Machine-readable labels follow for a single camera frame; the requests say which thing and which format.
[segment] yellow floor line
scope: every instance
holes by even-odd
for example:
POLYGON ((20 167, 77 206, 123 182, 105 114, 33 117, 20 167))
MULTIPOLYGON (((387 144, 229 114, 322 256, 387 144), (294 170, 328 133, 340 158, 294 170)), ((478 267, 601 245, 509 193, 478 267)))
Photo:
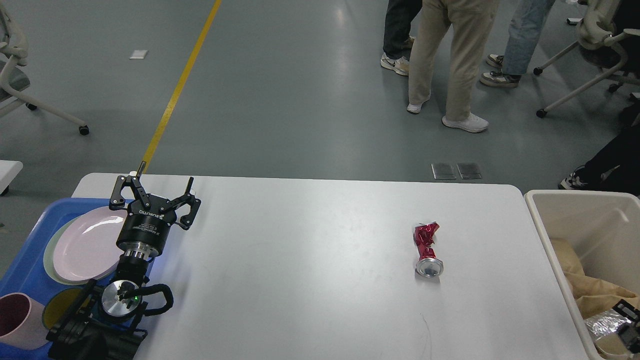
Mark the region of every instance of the yellow floor line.
POLYGON ((149 163, 151 162, 151 158, 154 157, 154 153, 156 152, 158 143, 162 138, 164 133, 164 129, 166 125, 169 123, 169 119, 171 118, 171 114, 173 113, 173 109, 175 108, 175 104, 178 102, 180 98, 180 94, 182 93, 182 89, 184 88, 184 84, 187 82, 187 78, 189 78, 189 74, 191 73, 191 69, 193 68, 193 64, 196 62, 196 58, 198 57, 198 53, 200 52, 200 48, 202 47, 202 43, 204 42, 205 37, 207 37, 207 33, 209 32, 209 28, 211 27, 211 23, 213 22, 213 18, 216 17, 216 13, 218 12, 218 8, 220 7, 220 3, 222 0, 216 0, 216 3, 213 4, 213 8, 211 8, 211 12, 209 13, 209 17, 200 32, 200 36, 198 37, 198 41, 196 41, 196 45, 193 47, 191 52, 191 56, 189 56, 189 60, 187 61, 187 65, 184 67, 182 71, 182 75, 180 75, 180 79, 178 80, 178 85, 175 86, 175 90, 171 95, 171 99, 164 109, 164 114, 162 115, 162 119, 160 120, 160 124, 156 128, 156 132, 154 133, 154 137, 151 138, 151 142, 147 147, 147 151, 145 152, 142 161, 147 162, 147 167, 144 172, 147 172, 149 168, 149 163))

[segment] blue tray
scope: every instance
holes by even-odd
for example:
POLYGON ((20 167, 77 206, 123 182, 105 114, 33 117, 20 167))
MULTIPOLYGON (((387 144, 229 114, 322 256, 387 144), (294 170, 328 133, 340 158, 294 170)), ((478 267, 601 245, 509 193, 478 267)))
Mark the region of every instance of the blue tray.
MULTIPOLYGON (((93 209, 107 206, 108 199, 60 199, 49 205, 42 213, 20 252, 0 280, 0 296, 13 292, 29 295, 46 305, 57 293, 71 288, 51 279, 44 270, 42 256, 47 243, 56 231, 72 219, 93 209)), ((21 350, 0 344, 2 359, 48 359, 51 343, 36 350, 21 350)))

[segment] beige cloth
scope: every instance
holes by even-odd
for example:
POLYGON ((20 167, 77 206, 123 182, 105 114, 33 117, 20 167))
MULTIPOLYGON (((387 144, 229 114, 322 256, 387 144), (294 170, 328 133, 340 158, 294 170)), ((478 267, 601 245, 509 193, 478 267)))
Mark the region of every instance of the beige cloth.
POLYGON ((572 287, 573 298, 583 319, 610 310, 620 299, 625 299, 636 309, 640 309, 637 294, 608 281, 584 275, 578 255, 566 240, 554 239, 551 244, 564 276, 572 287))
POLYGON ((420 29, 411 51, 411 104, 422 104, 431 95, 435 54, 453 25, 446 115, 449 121, 469 116, 471 89, 498 4, 499 0, 422 0, 420 29))

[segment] white bin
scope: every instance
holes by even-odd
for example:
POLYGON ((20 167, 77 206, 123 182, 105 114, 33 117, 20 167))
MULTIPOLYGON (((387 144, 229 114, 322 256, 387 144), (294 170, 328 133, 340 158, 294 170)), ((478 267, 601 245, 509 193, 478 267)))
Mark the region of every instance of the white bin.
POLYGON ((532 190, 525 201, 587 355, 601 360, 550 239, 569 241, 587 276, 640 293, 640 200, 625 193, 532 190))

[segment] sneaker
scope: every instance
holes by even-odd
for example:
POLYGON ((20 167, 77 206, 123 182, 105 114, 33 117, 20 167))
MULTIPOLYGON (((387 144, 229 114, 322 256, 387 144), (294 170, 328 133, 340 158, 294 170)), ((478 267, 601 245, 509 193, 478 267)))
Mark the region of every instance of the sneaker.
POLYGON ((602 180, 602 176, 588 176, 584 165, 575 169, 569 177, 564 178, 559 184, 560 190, 594 190, 602 180))
POLYGON ((420 105, 413 105, 412 103, 409 103, 409 105, 407 105, 406 107, 406 110, 412 114, 419 114, 420 110, 422 110, 422 105, 424 105, 425 102, 429 101, 430 98, 431 98, 431 93, 429 93, 429 96, 427 96, 427 99, 423 101, 422 104, 420 105))
POLYGON ((442 117, 442 124, 447 127, 462 129, 469 133, 481 133, 489 127, 489 122, 487 120, 471 113, 468 118, 462 121, 449 121, 445 115, 442 117))
POLYGON ((395 71, 398 75, 409 76, 409 60, 404 56, 400 59, 390 59, 386 53, 382 53, 380 65, 385 69, 395 71))
POLYGON ((407 38, 407 39, 404 41, 404 44, 402 45, 402 49, 404 50, 404 49, 411 49, 411 48, 413 48, 413 43, 414 43, 414 41, 415 41, 415 37, 413 37, 413 36, 409 35, 409 38, 407 38))
POLYGON ((498 69, 502 69, 503 61, 504 61, 504 55, 489 54, 486 57, 486 63, 498 69))
POLYGON ((500 71, 484 72, 480 76, 480 82, 486 86, 495 88, 516 88, 520 82, 521 75, 508 75, 500 71))

